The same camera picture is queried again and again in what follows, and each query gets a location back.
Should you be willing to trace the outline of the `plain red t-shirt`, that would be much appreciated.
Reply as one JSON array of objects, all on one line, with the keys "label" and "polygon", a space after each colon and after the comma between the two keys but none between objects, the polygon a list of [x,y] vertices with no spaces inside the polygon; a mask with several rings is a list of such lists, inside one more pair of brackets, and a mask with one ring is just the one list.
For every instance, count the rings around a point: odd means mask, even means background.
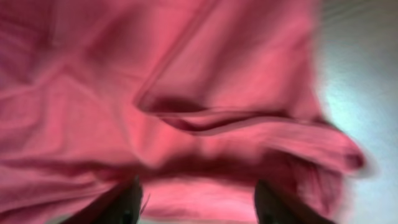
[{"label": "plain red t-shirt", "polygon": [[254,222],[269,180],[323,217],[360,148],[315,92],[310,0],[1,1],[1,222],[138,176],[143,217]]}]

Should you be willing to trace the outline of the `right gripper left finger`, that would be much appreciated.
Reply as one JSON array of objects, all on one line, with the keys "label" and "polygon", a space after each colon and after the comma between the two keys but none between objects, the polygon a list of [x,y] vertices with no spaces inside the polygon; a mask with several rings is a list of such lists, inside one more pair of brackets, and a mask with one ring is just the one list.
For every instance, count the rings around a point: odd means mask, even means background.
[{"label": "right gripper left finger", "polygon": [[61,224],[137,224],[143,190],[138,176],[120,183]]}]

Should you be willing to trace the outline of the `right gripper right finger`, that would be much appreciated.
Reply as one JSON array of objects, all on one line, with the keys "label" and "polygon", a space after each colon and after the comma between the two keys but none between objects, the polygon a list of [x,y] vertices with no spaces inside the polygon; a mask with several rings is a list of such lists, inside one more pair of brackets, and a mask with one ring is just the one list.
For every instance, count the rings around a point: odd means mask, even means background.
[{"label": "right gripper right finger", "polygon": [[265,180],[255,186],[254,204],[258,224],[335,224]]}]

